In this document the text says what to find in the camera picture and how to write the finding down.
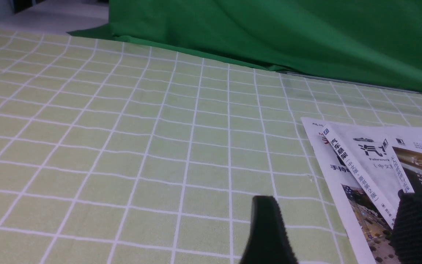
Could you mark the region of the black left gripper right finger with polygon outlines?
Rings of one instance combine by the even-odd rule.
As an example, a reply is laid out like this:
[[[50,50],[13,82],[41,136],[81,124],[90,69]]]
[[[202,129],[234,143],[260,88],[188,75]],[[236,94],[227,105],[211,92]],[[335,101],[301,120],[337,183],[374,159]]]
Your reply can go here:
[[[400,263],[422,264],[422,194],[401,195],[391,244]]]

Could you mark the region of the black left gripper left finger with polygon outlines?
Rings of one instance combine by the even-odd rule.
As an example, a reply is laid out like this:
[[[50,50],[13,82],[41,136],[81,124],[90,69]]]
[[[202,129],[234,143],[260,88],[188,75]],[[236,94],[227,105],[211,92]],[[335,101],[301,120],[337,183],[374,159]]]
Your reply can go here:
[[[251,227],[241,264],[298,264],[280,207],[272,196],[252,198]]]

